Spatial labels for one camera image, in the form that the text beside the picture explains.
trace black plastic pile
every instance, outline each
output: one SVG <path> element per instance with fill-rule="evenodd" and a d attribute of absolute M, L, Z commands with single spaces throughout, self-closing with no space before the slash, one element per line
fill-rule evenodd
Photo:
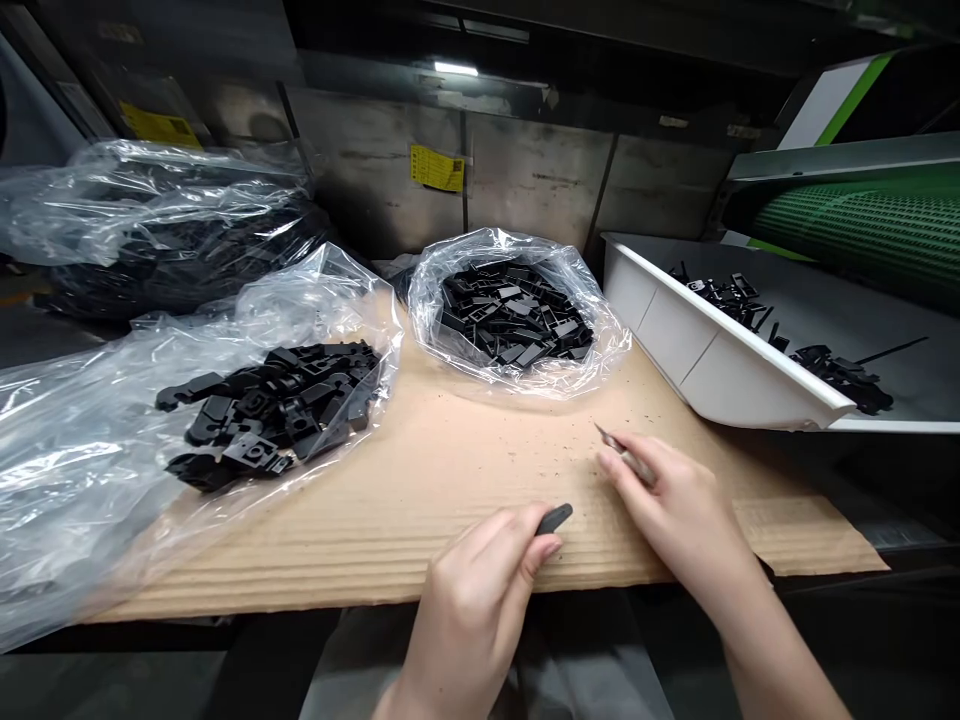
<path fill-rule="evenodd" d="M 263 365 L 222 377 L 207 373 L 157 394 L 158 410 L 204 401 L 184 438 L 191 445 L 225 446 L 218 458 L 187 453 L 167 471 L 203 492 L 241 477 L 278 477 L 367 427 L 376 394 L 371 376 L 380 356 L 367 343 L 277 348 Z M 336 424 L 331 424 L 339 414 Z"/>
<path fill-rule="evenodd" d="M 713 278 L 707 280 L 690 280 L 687 275 L 687 266 L 680 263 L 681 271 L 670 270 L 670 277 L 682 282 L 708 303 L 732 317 L 751 332 L 759 332 L 760 327 L 770 317 L 773 306 L 767 307 L 759 302 L 760 293 L 751 285 L 742 273 L 733 273 L 729 283 L 714 283 Z M 754 324 L 757 315 L 763 313 Z"/>
<path fill-rule="evenodd" d="M 712 279 L 691 281 L 690 276 L 687 275 L 686 264 L 681 262 L 680 271 L 671 268 L 668 274 L 752 332 L 759 332 L 760 326 L 773 312 L 772 305 L 767 307 L 757 302 L 760 293 L 741 273 L 733 273 L 729 284 L 716 285 Z M 754 318 L 760 312 L 763 312 L 763 316 L 754 324 Z M 786 353 L 790 340 L 779 332 L 780 323 L 775 322 L 767 342 L 780 352 Z M 800 348 L 790 354 L 790 359 L 853 400 L 860 412 L 866 415 L 877 415 L 881 411 L 893 408 L 893 398 L 880 389 L 880 376 L 868 372 L 864 365 L 906 350 L 927 339 L 927 337 L 918 338 L 856 361 L 834 355 L 826 345 L 808 345 Z"/>
<path fill-rule="evenodd" d="M 496 262 L 443 281 L 441 323 L 491 362 L 529 368 L 545 357 L 582 361 L 593 331 L 534 267 Z"/>
<path fill-rule="evenodd" d="M 53 292 L 37 295 L 37 306 L 84 320 L 129 320 L 154 310 L 192 313 L 300 262 L 336 236 L 327 214 L 296 196 L 248 217 L 159 218 L 125 234 L 109 267 L 49 268 L 45 279 Z"/>

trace hand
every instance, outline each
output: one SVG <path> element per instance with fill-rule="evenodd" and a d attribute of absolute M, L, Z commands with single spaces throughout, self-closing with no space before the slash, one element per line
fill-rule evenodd
<path fill-rule="evenodd" d="M 610 448 L 597 455 L 600 466 L 640 532 L 708 614 L 742 593 L 769 587 L 712 472 L 657 438 L 611 435 L 650 467 L 657 482 L 647 490 Z"/>
<path fill-rule="evenodd" d="M 563 544 L 534 537 L 551 509 L 501 510 L 430 563 L 407 657 L 375 719 L 486 720 L 520 640 L 537 570 Z"/>

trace finger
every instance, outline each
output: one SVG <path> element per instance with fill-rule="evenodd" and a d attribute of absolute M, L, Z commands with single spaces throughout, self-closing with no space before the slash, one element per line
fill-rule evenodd
<path fill-rule="evenodd" d="M 517 510 L 474 560 L 474 571 L 492 592 L 501 597 L 506 592 L 540 521 L 550 509 L 547 503 L 531 503 Z"/>
<path fill-rule="evenodd" d="M 658 516 L 661 511 L 660 504 L 612 448 L 605 447 L 597 453 L 597 462 L 610 478 L 630 517 L 642 530 L 644 525 Z"/>
<path fill-rule="evenodd" d="M 563 540 L 557 535 L 540 535 L 527 547 L 500 606 L 500 622 L 495 642 L 497 657 L 512 657 L 516 651 L 537 573 L 561 547 Z"/>
<path fill-rule="evenodd" d="M 469 532 L 464 533 L 455 546 L 455 551 L 464 562 L 474 560 L 516 516 L 516 508 L 501 508 L 493 515 L 484 518 Z"/>
<path fill-rule="evenodd" d="M 685 457 L 679 450 L 675 450 L 658 438 L 634 435 L 620 430 L 610 434 L 634 457 L 643 460 L 658 478 L 669 474 L 670 468 L 677 462 L 678 456 Z"/>
<path fill-rule="evenodd" d="M 443 557 L 443 556 L 446 555 L 448 552 L 450 552 L 453 548 L 455 548 L 457 545 L 459 545 L 461 542 L 463 542 L 463 539 L 464 539 L 467 535 L 469 535 L 470 533 L 472 533 L 474 530 L 476 530 L 477 527 L 480 525 L 480 523 L 482 523 L 484 520 L 486 520 L 486 518 L 480 518 L 480 519 L 477 520 L 476 522 L 473 522 L 473 523 L 467 525 L 467 527 L 465 527 L 463 530 L 460 531 L 460 534 L 459 534 L 459 535 L 457 535 L 455 538 L 452 538 L 452 539 L 444 546 L 443 550 L 441 550 L 441 551 L 437 554 L 437 557 Z"/>

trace left hand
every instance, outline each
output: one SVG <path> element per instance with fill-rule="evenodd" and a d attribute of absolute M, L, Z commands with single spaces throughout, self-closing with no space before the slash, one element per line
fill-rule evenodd
<path fill-rule="evenodd" d="M 430 563 L 407 658 L 375 720 L 486 720 L 520 641 L 533 580 L 560 549 L 544 503 L 500 510 Z"/>

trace sticker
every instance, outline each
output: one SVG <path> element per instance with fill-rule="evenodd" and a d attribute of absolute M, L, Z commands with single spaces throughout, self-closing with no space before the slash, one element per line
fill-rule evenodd
<path fill-rule="evenodd" d="M 743 140 L 756 140 L 760 137 L 760 128 L 752 128 L 747 125 L 727 125 L 727 135 Z"/>
<path fill-rule="evenodd" d="M 463 192 L 463 159 L 441 155 L 423 145 L 410 148 L 410 177 L 437 190 Z"/>
<path fill-rule="evenodd" d="M 127 118 L 130 129 L 141 140 L 203 149 L 197 136 L 193 134 L 190 123 L 183 118 L 148 113 L 122 100 L 120 109 Z"/>
<path fill-rule="evenodd" d="M 685 128 L 690 124 L 689 120 L 684 120 L 683 118 L 675 118 L 670 115 L 661 115 L 660 124 L 663 127 L 678 127 Z"/>
<path fill-rule="evenodd" d="M 126 23 L 108 23 L 101 20 L 97 23 L 97 34 L 104 40 L 116 40 L 131 45 L 143 45 L 143 36 L 136 25 Z"/>

